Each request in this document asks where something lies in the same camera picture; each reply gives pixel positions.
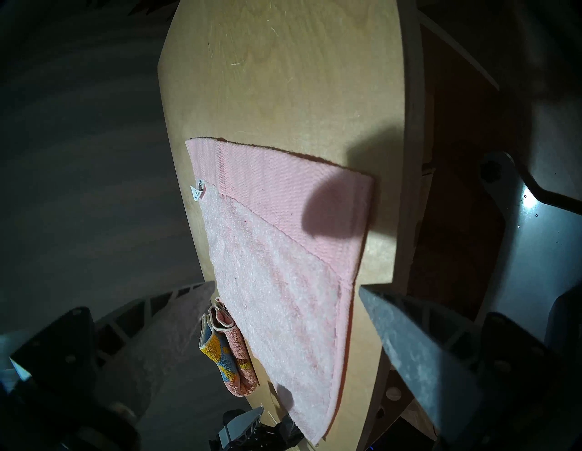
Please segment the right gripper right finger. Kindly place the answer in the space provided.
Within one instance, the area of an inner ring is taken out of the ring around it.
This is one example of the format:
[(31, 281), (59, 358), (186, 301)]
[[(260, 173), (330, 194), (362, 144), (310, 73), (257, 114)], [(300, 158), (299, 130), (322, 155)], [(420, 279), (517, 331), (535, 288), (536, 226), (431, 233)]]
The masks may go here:
[(479, 326), (388, 285), (359, 297), (439, 431), (434, 450), (581, 450), (581, 288), (556, 299), (542, 340), (502, 313)]

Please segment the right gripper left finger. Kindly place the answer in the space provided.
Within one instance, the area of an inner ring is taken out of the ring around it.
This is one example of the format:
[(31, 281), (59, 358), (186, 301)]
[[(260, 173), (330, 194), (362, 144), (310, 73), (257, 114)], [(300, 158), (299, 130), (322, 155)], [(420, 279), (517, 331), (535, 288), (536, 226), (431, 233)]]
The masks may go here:
[(215, 282), (75, 307), (9, 356), (9, 450), (140, 450), (137, 421), (185, 356)]

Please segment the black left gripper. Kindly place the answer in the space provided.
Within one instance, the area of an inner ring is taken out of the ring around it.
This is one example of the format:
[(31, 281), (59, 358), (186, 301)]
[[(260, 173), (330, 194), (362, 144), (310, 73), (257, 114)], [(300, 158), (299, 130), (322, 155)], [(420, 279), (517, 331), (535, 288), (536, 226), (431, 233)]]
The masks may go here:
[(283, 416), (276, 428), (257, 429), (263, 413), (263, 406), (259, 406), (231, 419), (208, 441), (210, 450), (289, 450), (304, 439), (290, 416)]

